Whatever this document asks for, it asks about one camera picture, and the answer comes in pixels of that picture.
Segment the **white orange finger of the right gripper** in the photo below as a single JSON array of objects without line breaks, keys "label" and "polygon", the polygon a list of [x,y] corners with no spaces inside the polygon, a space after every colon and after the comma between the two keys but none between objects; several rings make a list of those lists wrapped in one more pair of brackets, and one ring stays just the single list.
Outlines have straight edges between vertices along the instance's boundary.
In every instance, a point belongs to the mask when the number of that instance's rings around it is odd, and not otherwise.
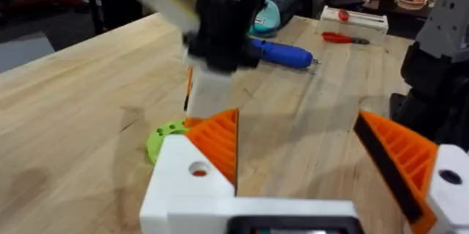
[{"label": "white orange finger of the right gripper", "polygon": [[184,126],[191,128],[222,112],[232,88],[232,74],[210,69],[205,62],[184,57],[188,66]]}]

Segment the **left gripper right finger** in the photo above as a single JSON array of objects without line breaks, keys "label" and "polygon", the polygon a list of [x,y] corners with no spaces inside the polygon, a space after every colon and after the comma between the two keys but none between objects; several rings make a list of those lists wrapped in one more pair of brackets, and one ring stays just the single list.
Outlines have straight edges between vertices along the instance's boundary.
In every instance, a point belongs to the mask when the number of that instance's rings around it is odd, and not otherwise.
[{"label": "left gripper right finger", "polygon": [[405,218],[404,233],[468,232],[467,151],[368,111],[353,130]]}]

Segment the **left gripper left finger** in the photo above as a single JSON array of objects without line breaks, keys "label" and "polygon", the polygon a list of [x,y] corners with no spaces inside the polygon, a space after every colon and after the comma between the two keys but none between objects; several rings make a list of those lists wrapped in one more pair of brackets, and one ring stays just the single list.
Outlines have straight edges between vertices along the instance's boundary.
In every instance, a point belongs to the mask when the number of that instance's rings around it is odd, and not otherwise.
[{"label": "left gripper left finger", "polygon": [[178,198],[234,197],[237,190],[239,110],[230,109],[186,128],[156,130],[149,152],[154,168],[139,212],[143,233],[169,233],[169,209]]}]

